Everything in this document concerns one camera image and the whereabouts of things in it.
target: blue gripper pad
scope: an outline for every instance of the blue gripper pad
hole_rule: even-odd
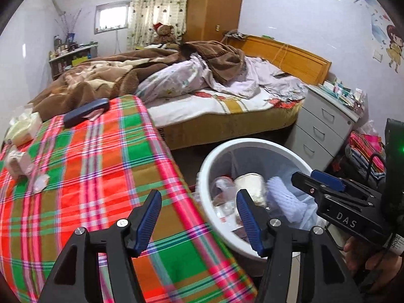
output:
[[[255,250],[259,256],[263,257],[262,255],[264,254],[264,247],[261,242],[261,229],[259,228],[258,222],[255,220],[253,212],[250,209],[251,207],[254,208],[255,204],[247,190],[241,189],[237,193],[236,204],[252,249]]]
[[[324,183],[327,187],[329,187],[332,190],[339,192],[344,192],[345,190],[345,185],[343,184],[343,182],[332,175],[321,172],[319,170],[314,170],[310,176],[314,180]]]
[[[136,245],[134,247],[134,251],[140,255],[144,250],[146,250],[150,237],[152,236],[152,232],[154,230],[154,226],[156,225],[157,218],[161,211],[161,193],[156,190],[156,193],[152,197],[151,202],[149,203],[146,199],[144,205],[146,205],[146,212],[143,214],[143,218],[140,221],[140,224],[137,228],[137,236],[136,236]]]

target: wooden headboard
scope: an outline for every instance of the wooden headboard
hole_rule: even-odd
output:
[[[229,43],[243,50],[246,56],[266,59],[306,84],[322,84],[331,66],[331,62],[324,58],[275,40],[249,36],[245,41],[229,39]]]

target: brown blanket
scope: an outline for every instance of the brown blanket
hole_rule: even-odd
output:
[[[220,84],[225,84],[241,73],[244,64],[244,52],[231,45],[217,41],[194,41],[181,46],[184,56],[197,52]]]
[[[222,84],[237,76],[244,63],[243,51],[215,41],[185,43],[180,52],[156,48],[125,52],[90,59],[64,72],[30,103],[47,121],[96,99],[135,94],[140,82],[171,64],[188,60],[192,52],[199,53]]]

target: floral curtain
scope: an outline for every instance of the floral curtain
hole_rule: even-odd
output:
[[[153,24],[173,25],[178,37],[185,33],[187,0],[132,0],[129,8],[128,50],[143,47],[156,35]]]

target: window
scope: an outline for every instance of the window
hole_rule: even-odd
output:
[[[122,1],[96,6],[94,34],[128,28],[129,4]]]

